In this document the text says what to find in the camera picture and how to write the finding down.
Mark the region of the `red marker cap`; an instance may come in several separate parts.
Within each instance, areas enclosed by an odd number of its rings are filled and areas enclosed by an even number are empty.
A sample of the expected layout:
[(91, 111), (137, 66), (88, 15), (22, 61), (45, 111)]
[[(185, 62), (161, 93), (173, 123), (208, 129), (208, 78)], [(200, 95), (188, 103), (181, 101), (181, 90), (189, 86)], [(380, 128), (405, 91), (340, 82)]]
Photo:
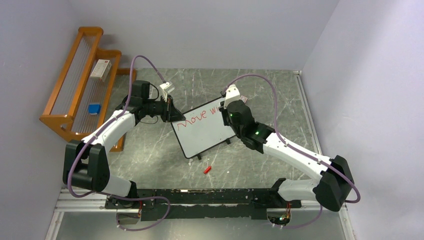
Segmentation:
[(203, 173), (204, 174), (207, 174), (210, 170), (212, 169), (212, 167), (211, 166), (208, 166), (204, 171), (203, 171)]

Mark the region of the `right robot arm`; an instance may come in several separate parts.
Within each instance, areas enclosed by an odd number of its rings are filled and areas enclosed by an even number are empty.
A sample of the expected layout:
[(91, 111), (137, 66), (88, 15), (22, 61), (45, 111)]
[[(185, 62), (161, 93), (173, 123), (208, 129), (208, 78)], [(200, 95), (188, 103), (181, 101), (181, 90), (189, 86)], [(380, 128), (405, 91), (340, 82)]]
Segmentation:
[(274, 128), (255, 121), (251, 109), (242, 100), (228, 105), (221, 102), (218, 109), (223, 124), (231, 127), (247, 148), (282, 160), (309, 177), (275, 184), (276, 190), (269, 197), (275, 207), (289, 201), (316, 201), (327, 210), (338, 212), (349, 202), (354, 178), (344, 157), (320, 155), (279, 136)]

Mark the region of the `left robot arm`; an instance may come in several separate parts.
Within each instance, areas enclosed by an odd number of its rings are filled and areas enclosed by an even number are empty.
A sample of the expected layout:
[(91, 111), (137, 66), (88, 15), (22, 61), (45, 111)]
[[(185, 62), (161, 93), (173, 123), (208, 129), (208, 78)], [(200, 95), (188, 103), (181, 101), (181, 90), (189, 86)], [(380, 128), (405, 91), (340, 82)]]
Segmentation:
[(174, 105), (170, 93), (171, 82), (162, 83), (157, 98), (150, 98), (148, 81), (136, 80), (130, 93), (115, 108), (111, 117), (82, 140), (71, 140), (65, 148), (63, 183), (74, 197), (74, 187), (89, 193), (102, 193), (118, 198), (126, 208), (134, 207), (139, 200), (137, 186), (130, 180), (112, 175), (108, 154), (112, 147), (144, 117), (158, 117), (165, 123), (184, 121), (186, 118)]

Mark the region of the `black framed whiteboard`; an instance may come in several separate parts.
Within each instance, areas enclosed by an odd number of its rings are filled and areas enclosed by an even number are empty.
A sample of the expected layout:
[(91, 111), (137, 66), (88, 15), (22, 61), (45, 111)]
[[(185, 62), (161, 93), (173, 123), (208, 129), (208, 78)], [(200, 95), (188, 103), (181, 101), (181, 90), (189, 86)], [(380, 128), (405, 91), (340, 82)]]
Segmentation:
[(224, 100), (223, 97), (215, 98), (185, 112), (185, 120), (171, 123), (186, 159), (196, 157), (235, 136), (232, 128), (224, 125), (222, 113), (219, 111)]

